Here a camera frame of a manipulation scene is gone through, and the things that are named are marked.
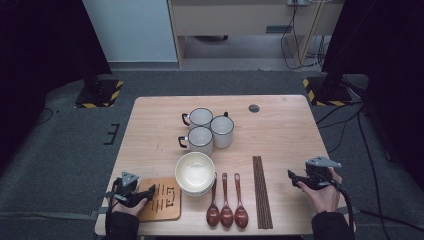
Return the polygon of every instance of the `black curtain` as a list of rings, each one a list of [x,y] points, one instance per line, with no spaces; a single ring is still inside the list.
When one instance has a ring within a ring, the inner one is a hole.
[[[49,91],[100,74],[111,70],[81,0],[0,0],[0,169]]]
[[[323,66],[368,76],[367,116],[389,160],[404,165],[422,189],[423,9],[424,1],[346,0]]]

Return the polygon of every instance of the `wooden table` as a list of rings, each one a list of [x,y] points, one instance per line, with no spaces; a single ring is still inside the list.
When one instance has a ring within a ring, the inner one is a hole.
[[[259,112],[249,106],[259,106]],[[173,221],[141,223],[139,235],[293,235],[311,234],[314,215],[309,199],[291,185],[287,169],[305,175],[305,160],[327,156],[325,146],[312,116],[308,101],[301,95],[249,96],[177,96],[140,97],[135,101],[108,191],[122,171],[140,179],[173,177],[177,161],[187,153],[177,141],[189,128],[181,114],[205,107],[214,116],[228,111],[234,120],[234,140],[226,149],[214,149],[211,156],[218,174],[216,201],[223,206],[222,173],[229,176],[228,202],[237,207],[234,174],[241,176],[242,202],[249,214],[249,224],[240,229],[221,224],[212,228],[206,222],[211,192],[191,197],[182,193],[181,216]],[[253,156],[261,156],[266,178],[273,229],[258,229]],[[105,215],[99,215],[95,231],[105,234]]]

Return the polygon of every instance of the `handheld controller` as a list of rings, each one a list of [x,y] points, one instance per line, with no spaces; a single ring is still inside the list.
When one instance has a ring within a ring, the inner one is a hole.
[[[147,198],[147,201],[153,199],[156,185],[152,185],[147,191],[135,193],[137,179],[138,176],[123,172],[122,178],[117,178],[113,182],[112,189],[115,189],[113,197],[126,207],[135,207],[143,198]]]
[[[305,183],[313,190],[320,190],[328,185],[337,185],[337,182],[332,180],[328,167],[341,168],[342,165],[340,163],[319,156],[306,160],[305,165],[307,177],[297,176],[294,172],[287,170],[288,176],[292,180],[292,185],[294,187],[299,187],[299,185],[297,185],[298,181]]]

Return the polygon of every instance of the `enamel mug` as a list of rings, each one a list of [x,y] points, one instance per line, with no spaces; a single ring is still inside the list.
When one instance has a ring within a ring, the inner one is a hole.
[[[190,128],[195,128],[198,126],[204,126],[209,128],[213,115],[209,109],[206,108],[196,108],[191,111],[190,114],[183,113],[181,115],[183,123]]]
[[[213,135],[209,128],[199,126],[190,130],[187,136],[178,137],[180,147],[187,148],[190,152],[201,152],[209,157],[213,152]]]
[[[215,117],[211,122],[213,142],[217,148],[226,148],[233,142],[234,122],[228,117],[228,112]]]

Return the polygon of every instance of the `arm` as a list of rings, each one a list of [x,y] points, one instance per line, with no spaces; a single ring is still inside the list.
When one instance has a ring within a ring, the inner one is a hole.
[[[312,219],[315,240],[351,240],[354,235],[344,216],[338,212],[321,212]]]
[[[111,216],[110,234],[102,240],[132,240],[137,238],[137,217],[123,212],[114,212]]]
[[[329,171],[334,180],[342,183],[342,178],[337,175],[333,168]],[[312,200],[315,211],[318,213],[312,219],[312,231],[315,240],[351,240],[355,236],[349,228],[344,216],[337,212],[340,200],[340,192],[333,186],[321,190],[312,190],[303,182],[297,182],[298,186]]]
[[[144,207],[147,198],[141,200],[135,207],[128,208],[124,205],[117,203],[112,209],[110,220],[110,233],[107,234],[102,240],[135,240],[137,239],[138,232],[138,213]]]

